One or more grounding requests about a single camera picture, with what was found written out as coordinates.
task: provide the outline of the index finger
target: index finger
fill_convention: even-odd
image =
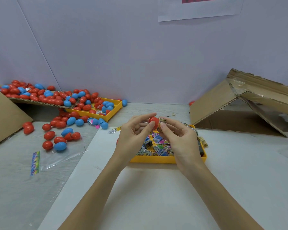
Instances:
[[[136,124],[138,124],[138,123],[140,123],[142,121],[146,121],[147,119],[150,119],[151,117],[154,117],[156,115],[157,115],[157,113],[149,113],[149,114],[146,114],[146,115],[138,115],[135,118],[130,119],[128,121],[128,124],[136,125]]]
[[[166,118],[166,117],[162,117],[162,118],[166,119],[166,123],[168,123],[169,125],[172,125],[173,127],[176,127],[180,131],[182,131],[183,129],[185,129],[185,130],[188,129],[187,126],[185,126],[184,124],[182,124],[178,120],[174,120],[174,119],[170,119],[170,118]]]

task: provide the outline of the wall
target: wall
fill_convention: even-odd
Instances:
[[[234,67],[288,85],[288,0],[158,23],[157,0],[18,0],[62,89],[187,103]]]
[[[0,84],[58,84],[17,0],[0,0]]]

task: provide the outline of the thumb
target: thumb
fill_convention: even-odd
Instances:
[[[146,125],[146,127],[144,127],[144,129],[140,132],[139,136],[145,139],[146,136],[148,136],[149,133],[153,131],[154,126],[155,122],[151,121],[149,124]]]
[[[160,123],[161,130],[163,134],[171,141],[176,135],[169,129],[169,127],[165,123]]]

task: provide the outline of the person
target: person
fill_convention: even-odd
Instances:
[[[156,116],[156,113],[133,116],[122,125],[112,157],[59,230],[86,230],[97,227],[118,175],[153,130],[155,122],[148,123],[153,116]],[[160,135],[170,142],[178,169],[196,189],[219,228],[263,230],[205,166],[200,156],[196,132],[179,121],[166,119],[166,124],[160,123]]]

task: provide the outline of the white paper sheet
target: white paper sheet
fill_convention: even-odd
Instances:
[[[158,21],[240,14],[243,1],[207,0],[182,3],[183,0],[158,0]]]

